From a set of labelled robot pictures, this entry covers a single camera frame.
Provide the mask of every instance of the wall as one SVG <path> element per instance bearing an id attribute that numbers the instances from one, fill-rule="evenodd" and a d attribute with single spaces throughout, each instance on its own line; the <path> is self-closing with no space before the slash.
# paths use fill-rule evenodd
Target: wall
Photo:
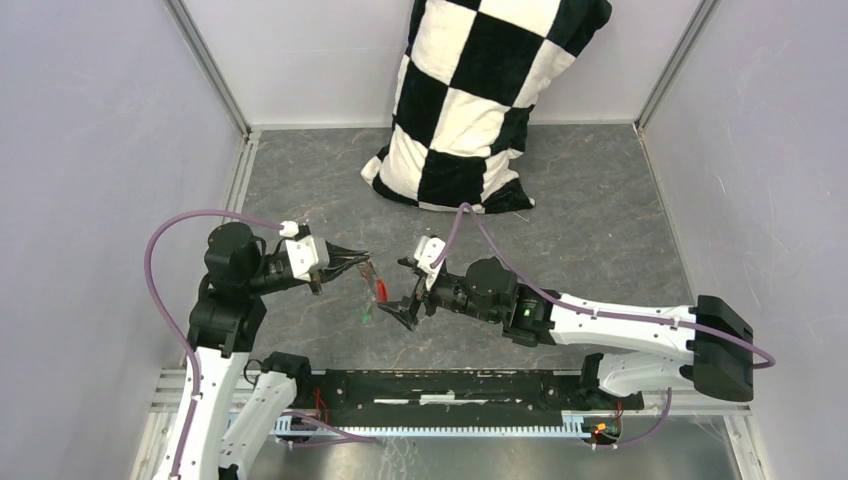
<path id="1" fill-rule="evenodd" d="M 613 15 L 551 84 L 537 123 L 630 122 L 698 0 L 611 0 Z M 385 125 L 411 0 L 186 0 L 248 121 Z"/>
<path id="2" fill-rule="evenodd" d="M 9 3 L 0 65 L 0 476 L 127 478 L 178 358 L 144 247 L 222 204 L 240 138 L 159 1 Z M 157 248 L 177 318 L 211 226 Z"/>
<path id="3" fill-rule="evenodd" d="M 842 0 L 722 2 L 647 146 L 700 293 L 778 366 L 756 375 L 775 478 L 843 478 L 848 57 Z"/>

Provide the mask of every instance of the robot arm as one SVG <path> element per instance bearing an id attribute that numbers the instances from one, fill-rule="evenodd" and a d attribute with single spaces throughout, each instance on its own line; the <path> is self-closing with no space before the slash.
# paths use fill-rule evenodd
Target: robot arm
<path id="1" fill-rule="evenodd" d="M 410 259 L 398 261 L 418 276 L 412 295 L 379 307 L 409 330 L 418 324 L 424 306 L 427 316 L 445 308 L 491 324 L 501 324 L 503 336 L 520 345 L 589 343 L 634 351 L 586 357 L 581 381 L 586 388 L 624 397 L 643 390 L 692 387 L 729 401 L 753 398 L 750 352 L 687 328 L 678 322 L 699 323 L 751 342 L 753 330 L 716 297 L 701 296 L 697 306 L 646 308 L 593 302 L 553 290 L 555 299 L 579 308 L 566 309 L 521 283 L 496 258 L 468 267 L 464 277 L 447 272 L 445 263 L 431 267 L 445 243 L 423 237 Z M 607 318 L 598 312 L 616 312 Z M 626 317 L 663 317 L 670 325 L 634 322 Z"/>
<path id="2" fill-rule="evenodd" d="M 309 395 L 302 388 L 311 374 L 309 360 L 275 352 L 262 362 L 250 400 L 227 429 L 236 382 L 267 311 L 261 297 L 300 285 L 320 295 L 324 283 L 370 258 L 368 252 L 333 245 L 294 222 L 283 223 L 280 235 L 283 238 L 272 253 L 266 253 L 265 240 L 244 223 L 221 225 L 209 235 L 204 256 L 208 273 L 201 281 L 187 335 L 202 370 L 200 394 L 192 396 L 196 372 L 189 363 L 176 430 L 156 480 L 247 478 L 274 420 L 299 395 Z M 180 430 L 192 409 L 191 429 L 174 476 L 170 472 Z"/>

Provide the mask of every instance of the gray marble floor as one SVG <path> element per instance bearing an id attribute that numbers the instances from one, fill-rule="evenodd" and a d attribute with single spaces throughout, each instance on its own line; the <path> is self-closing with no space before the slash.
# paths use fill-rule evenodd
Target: gray marble floor
<path id="1" fill-rule="evenodd" d="M 387 129 L 269 131 L 260 138 L 244 211 L 297 220 L 313 233 L 374 253 L 389 296 L 415 282 L 395 264 L 421 235 L 447 236 L 453 214 L 378 197 L 359 170 L 388 140 Z M 499 246 L 542 285 L 606 302 L 649 306 L 689 302 L 657 189 L 632 127 L 531 127 L 513 162 L 533 210 L 485 217 Z M 448 262 L 464 274 L 491 252 L 470 221 Z M 355 271 L 324 295 L 290 290 L 266 298 L 268 315 L 253 357 L 306 355 L 315 368 L 579 368 L 591 345 L 513 345 L 500 326 L 439 312 L 414 333 L 375 311 Z"/>

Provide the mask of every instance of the reflective metal surface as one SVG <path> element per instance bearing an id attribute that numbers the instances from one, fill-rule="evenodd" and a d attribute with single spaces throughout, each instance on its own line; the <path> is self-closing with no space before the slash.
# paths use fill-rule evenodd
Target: reflective metal surface
<path id="1" fill-rule="evenodd" d="M 625 438 L 653 418 L 626 418 Z M 568 439 L 387 438 L 380 444 L 296 449 L 272 441 L 251 480 L 288 479 L 741 479 L 722 417 L 673 417 L 650 441 L 592 452 Z"/>

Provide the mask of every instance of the pillow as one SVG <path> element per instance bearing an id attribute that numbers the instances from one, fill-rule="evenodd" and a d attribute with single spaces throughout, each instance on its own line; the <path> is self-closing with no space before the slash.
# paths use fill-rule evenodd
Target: pillow
<path id="1" fill-rule="evenodd" d="M 389 200 L 532 208 L 509 162 L 539 93 L 609 20 L 606 0 L 415 0 L 392 137 L 362 170 Z"/>

